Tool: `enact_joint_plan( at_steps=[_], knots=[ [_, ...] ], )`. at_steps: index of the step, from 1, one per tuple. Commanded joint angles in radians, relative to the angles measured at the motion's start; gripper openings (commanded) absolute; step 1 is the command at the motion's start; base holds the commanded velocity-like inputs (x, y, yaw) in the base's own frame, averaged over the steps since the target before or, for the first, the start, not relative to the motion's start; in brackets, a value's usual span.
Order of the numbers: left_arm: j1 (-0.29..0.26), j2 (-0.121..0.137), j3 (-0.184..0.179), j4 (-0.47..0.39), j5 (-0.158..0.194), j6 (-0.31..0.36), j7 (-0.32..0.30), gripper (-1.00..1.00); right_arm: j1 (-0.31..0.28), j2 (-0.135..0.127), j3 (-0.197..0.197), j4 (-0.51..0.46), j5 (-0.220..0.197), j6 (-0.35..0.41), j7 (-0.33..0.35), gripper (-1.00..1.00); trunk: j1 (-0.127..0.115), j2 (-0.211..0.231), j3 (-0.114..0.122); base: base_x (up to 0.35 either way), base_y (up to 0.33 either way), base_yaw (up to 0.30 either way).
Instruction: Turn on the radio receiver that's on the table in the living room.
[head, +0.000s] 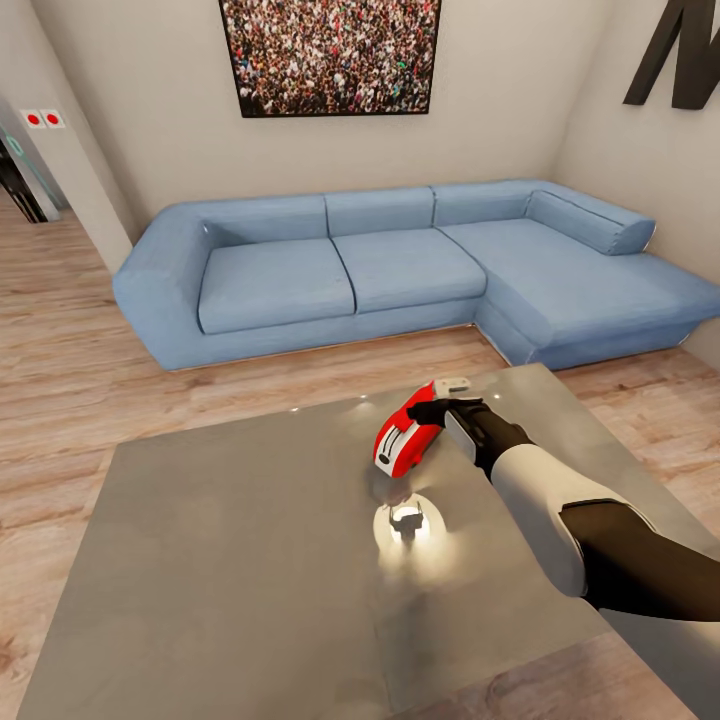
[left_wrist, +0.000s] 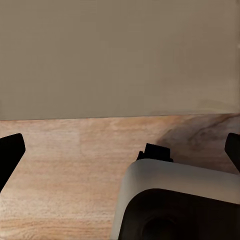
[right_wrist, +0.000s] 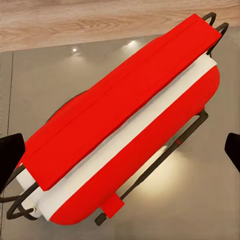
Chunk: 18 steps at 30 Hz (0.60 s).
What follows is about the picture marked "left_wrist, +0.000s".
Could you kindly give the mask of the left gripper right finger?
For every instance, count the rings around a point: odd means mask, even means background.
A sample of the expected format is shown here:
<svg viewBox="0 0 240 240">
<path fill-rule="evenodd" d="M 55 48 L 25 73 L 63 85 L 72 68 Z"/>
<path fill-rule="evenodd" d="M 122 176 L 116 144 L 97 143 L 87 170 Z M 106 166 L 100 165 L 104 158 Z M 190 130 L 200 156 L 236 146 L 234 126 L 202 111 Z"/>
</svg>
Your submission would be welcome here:
<svg viewBox="0 0 240 240">
<path fill-rule="evenodd" d="M 227 136 L 224 150 L 240 172 L 240 135 L 230 132 Z"/>
</svg>

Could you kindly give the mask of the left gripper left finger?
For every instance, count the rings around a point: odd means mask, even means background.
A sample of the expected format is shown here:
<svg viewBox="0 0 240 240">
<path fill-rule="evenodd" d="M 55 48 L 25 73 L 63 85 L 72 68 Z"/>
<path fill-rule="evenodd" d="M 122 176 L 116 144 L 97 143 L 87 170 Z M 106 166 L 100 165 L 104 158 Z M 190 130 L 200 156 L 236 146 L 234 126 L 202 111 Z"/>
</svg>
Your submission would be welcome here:
<svg viewBox="0 0 240 240">
<path fill-rule="evenodd" d="M 26 151 L 21 133 L 0 138 L 0 192 Z"/>
</svg>

